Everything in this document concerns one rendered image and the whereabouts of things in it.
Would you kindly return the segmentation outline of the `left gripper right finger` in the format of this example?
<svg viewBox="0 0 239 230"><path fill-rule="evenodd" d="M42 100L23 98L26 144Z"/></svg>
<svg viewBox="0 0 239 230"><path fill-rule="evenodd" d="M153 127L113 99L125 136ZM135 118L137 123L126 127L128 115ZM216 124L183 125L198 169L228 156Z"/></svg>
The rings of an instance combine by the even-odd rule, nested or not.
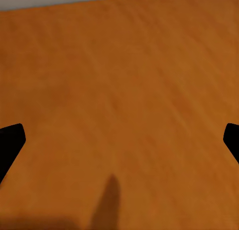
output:
<svg viewBox="0 0 239 230"><path fill-rule="evenodd" d="M239 125L228 123L223 141L239 164Z"/></svg>

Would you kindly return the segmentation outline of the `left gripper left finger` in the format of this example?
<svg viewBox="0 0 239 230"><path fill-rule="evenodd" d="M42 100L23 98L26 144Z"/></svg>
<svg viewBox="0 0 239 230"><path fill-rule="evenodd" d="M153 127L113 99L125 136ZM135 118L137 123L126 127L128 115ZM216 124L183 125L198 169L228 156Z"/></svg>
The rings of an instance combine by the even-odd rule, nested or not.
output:
<svg viewBox="0 0 239 230"><path fill-rule="evenodd" d="M0 183L26 142L21 123L0 129Z"/></svg>

